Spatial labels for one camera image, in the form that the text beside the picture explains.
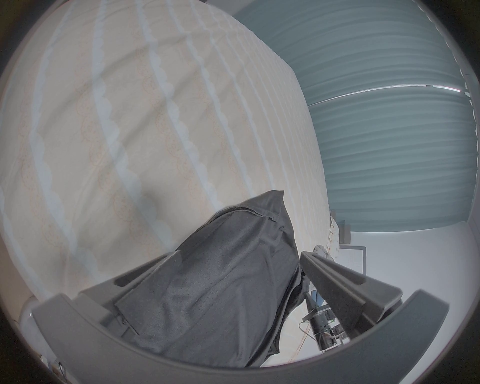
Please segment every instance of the dark gray garment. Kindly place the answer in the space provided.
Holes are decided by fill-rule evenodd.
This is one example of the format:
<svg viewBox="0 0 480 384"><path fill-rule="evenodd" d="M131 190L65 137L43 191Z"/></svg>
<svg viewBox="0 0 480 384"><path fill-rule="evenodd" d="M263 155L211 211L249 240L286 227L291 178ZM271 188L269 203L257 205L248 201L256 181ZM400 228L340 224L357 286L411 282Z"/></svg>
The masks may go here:
<svg viewBox="0 0 480 384"><path fill-rule="evenodd" d="M178 250L182 265L169 284L153 272L116 303L138 333L130 342L220 367L258 366L277 352L303 280L283 191L218 212Z"/></svg>

